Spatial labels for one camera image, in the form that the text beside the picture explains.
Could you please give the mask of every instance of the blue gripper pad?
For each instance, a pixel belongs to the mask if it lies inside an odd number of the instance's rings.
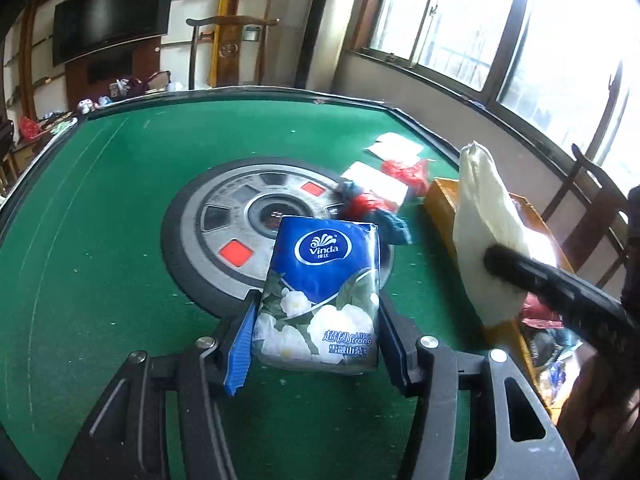
[[[242,325],[229,351],[226,365],[225,390],[230,396],[244,386],[244,380],[251,364],[251,340],[254,333],[257,305],[253,304],[246,311]]]

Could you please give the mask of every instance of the red square button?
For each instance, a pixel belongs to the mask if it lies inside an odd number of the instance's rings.
[[[230,264],[242,267],[254,252],[238,240],[231,240],[218,254]]]
[[[302,186],[307,193],[311,193],[313,196],[320,196],[322,193],[326,191],[324,187],[318,186],[318,184],[314,184],[313,182],[307,182],[304,186]]]

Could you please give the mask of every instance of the white wall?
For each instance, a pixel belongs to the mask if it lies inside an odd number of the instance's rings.
[[[270,30],[264,83],[293,86],[311,0],[272,0],[269,18],[280,23]]]
[[[64,0],[49,0],[36,10],[33,20],[33,44],[44,40],[53,34],[53,15],[55,7]],[[20,28],[22,27],[21,16],[9,30],[4,40],[4,63],[18,53],[20,44]],[[15,57],[4,67],[4,96],[8,99],[19,83],[18,59]],[[43,77],[51,77],[63,73],[65,66],[53,65],[52,41],[46,39],[41,44],[34,46],[31,51],[31,80],[36,82]],[[36,115],[42,117],[45,113],[55,110],[67,110],[66,84],[64,76],[52,81],[50,84],[37,88],[33,94],[33,101],[36,108]],[[22,115],[20,104],[16,103],[7,110],[7,116],[17,124]],[[15,129],[14,138],[18,138],[18,128]]]
[[[203,19],[218,13],[220,0],[174,0],[169,15],[169,31],[162,38],[162,44],[175,41],[190,41],[193,29],[186,25],[187,18]],[[238,14],[263,18],[268,0],[240,0]],[[203,27],[201,32],[209,32],[212,27]],[[160,52],[160,67],[170,70],[172,81],[187,86],[189,80],[189,45],[167,45]],[[242,42],[240,57],[240,83],[254,83],[255,63],[258,54],[257,42]],[[211,67],[211,44],[200,43],[196,51],[195,87],[208,88],[207,79]]]
[[[185,20],[193,18],[201,20],[215,16],[218,12],[219,0],[173,0],[169,11],[169,29],[162,37],[162,44],[174,41],[191,41],[193,29]],[[203,27],[201,32],[211,31],[211,27]],[[160,49],[160,69],[171,71],[171,80],[182,83],[185,88],[189,81],[190,46],[163,46]],[[211,66],[211,44],[201,43],[196,51],[195,87],[207,88],[207,77]]]
[[[473,140],[494,156],[500,176],[510,192],[525,196],[537,211],[547,206],[561,185],[560,179],[519,140],[444,92],[398,70],[350,52],[343,53],[334,81],[334,93],[384,101],[400,108],[457,148]],[[569,194],[548,222],[562,243],[584,214],[578,199]],[[603,240],[578,275],[596,282],[616,259]],[[620,269],[605,290],[620,296],[624,270]]]

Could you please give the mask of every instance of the vinda logo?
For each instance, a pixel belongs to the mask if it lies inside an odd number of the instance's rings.
[[[294,248],[296,259],[305,265],[322,265],[351,253],[351,240],[340,231],[320,229],[304,235]]]

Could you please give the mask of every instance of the gray circular panel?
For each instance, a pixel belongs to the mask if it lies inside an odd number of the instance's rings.
[[[251,158],[223,164],[191,181],[162,224],[162,252],[178,286],[224,317],[252,288],[262,288],[283,214],[337,218],[340,176],[303,162]],[[382,282],[393,254],[381,250]]]

